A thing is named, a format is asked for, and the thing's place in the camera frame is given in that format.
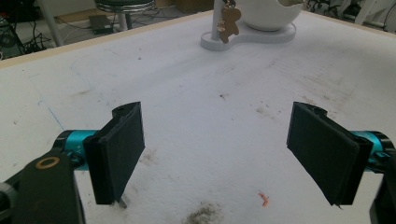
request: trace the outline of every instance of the metal stool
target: metal stool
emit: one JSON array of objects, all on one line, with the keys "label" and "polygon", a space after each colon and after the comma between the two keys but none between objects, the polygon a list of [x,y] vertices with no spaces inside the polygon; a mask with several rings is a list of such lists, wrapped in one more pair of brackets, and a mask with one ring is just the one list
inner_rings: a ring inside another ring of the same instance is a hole
[{"label": "metal stool", "polygon": [[155,6],[155,0],[95,0],[96,7],[117,13],[120,30],[132,29],[131,12],[144,11]]}]

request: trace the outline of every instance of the chair leg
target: chair leg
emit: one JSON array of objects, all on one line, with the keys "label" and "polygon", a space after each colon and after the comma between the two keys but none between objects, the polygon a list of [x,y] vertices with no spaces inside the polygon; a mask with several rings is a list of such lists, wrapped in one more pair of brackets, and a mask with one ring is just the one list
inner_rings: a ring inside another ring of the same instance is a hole
[{"label": "chair leg", "polygon": [[127,25],[126,25],[125,14],[123,14],[123,13],[117,13],[117,18],[119,18],[119,24],[120,24],[119,31],[126,31],[126,30],[128,30],[128,27],[127,27]]}]

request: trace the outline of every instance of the white table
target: white table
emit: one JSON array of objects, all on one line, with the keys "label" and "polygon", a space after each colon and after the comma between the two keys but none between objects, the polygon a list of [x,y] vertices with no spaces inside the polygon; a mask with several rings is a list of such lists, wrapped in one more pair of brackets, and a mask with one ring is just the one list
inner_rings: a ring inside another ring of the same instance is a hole
[{"label": "white table", "polygon": [[[286,147],[293,101],[349,130],[396,141],[396,41],[310,13],[288,44],[199,46],[210,13],[0,62],[0,179],[67,129],[101,129],[111,109],[141,101],[144,154],[126,210],[94,203],[76,172],[88,223],[180,223],[204,202],[221,223],[370,223],[381,175],[354,205],[330,207]],[[258,193],[269,196],[262,207]]]}]

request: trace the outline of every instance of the floor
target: floor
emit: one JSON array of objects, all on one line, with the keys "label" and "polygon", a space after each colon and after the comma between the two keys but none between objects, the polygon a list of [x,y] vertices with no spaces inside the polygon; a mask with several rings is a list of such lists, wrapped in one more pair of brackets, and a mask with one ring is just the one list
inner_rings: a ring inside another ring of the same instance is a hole
[{"label": "floor", "polygon": [[[325,16],[331,16],[329,15],[329,13],[326,12],[326,7],[317,9],[315,13]],[[189,14],[180,12],[175,6],[165,7],[160,9],[156,8],[145,12],[135,13],[132,15],[133,28],[149,25],[156,22],[172,20],[187,15]],[[118,26],[117,16],[115,15],[108,16],[108,19],[111,21],[111,23],[114,24],[115,27]],[[349,20],[349,19],[343,19],[343,18],[339,18],[339,19],[353,22],[353,20]],[[374,26],[370,26],[370,27],[374,29],[382,30],[382,28],[380,27],[374,27]],[[95,35],[93,33],[89,21],[60,23],[58,24],[58,28],[66,45],[77,43],[87,39],[96,38],[98,36],[102,36],[102,35]],[[44,19],[38,19],[35,22],[18,23],[16,32],[21,42],[25,46],[30,44],[35,46],[36,49],[38,48],[38,50],[56,47],[55,43],[52,40],[50,30]]]}]

